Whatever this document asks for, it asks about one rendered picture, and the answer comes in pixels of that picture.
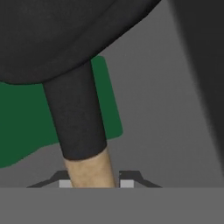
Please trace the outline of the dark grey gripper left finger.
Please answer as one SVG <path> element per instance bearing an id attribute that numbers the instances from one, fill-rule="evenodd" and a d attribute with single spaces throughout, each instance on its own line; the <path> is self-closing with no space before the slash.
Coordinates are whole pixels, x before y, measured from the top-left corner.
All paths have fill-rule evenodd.
<path id="1" fill-rule="evenodd" d="M 41 188 L 44 186 L 48 186 L 52 183 L 57 183 L 59 185 L 62 181 L 69 181 L 69 180 L 70 178 L 67 171 L 65 170 L 56 171 L 50 178 L 42 180 L 34 185 L 29 185 L 29 188 Z"/>

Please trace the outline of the green sponge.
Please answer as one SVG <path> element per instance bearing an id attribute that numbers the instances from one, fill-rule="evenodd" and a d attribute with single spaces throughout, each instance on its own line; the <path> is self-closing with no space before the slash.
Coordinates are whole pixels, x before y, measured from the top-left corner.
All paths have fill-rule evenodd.
<path id="1" fill-rule="evenodd" d="M 101 114 L 108 140 L 120 137 L 123 126 L 102 56 L 91 60 Z M 0 169 L 59 141 L 41 84 L 9 85 L 0 82 Z"/>

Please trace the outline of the black pan with wooden handle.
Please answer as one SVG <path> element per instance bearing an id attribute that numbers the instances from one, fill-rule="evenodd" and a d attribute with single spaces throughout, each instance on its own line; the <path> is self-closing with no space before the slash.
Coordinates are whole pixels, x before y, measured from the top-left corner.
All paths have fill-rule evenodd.
<path id="1" fill-rule="evenodd" d="M 91 60 L 161 0 L 0 0 L 0 81 L 40 84 L 75 188 L 113 188 Z"/>

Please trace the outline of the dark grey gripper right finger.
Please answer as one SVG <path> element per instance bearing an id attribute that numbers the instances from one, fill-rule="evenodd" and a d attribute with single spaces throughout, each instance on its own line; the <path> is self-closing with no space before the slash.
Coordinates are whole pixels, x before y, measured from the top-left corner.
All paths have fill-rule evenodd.
<path id="1" fill-rule="evenodd" d="M 135 183 L 149 188 L 160 188 L 160 185 L 154 184 L 145 179 L 140 171 L 119 171 L 120 188 L 134 188 Z"/>

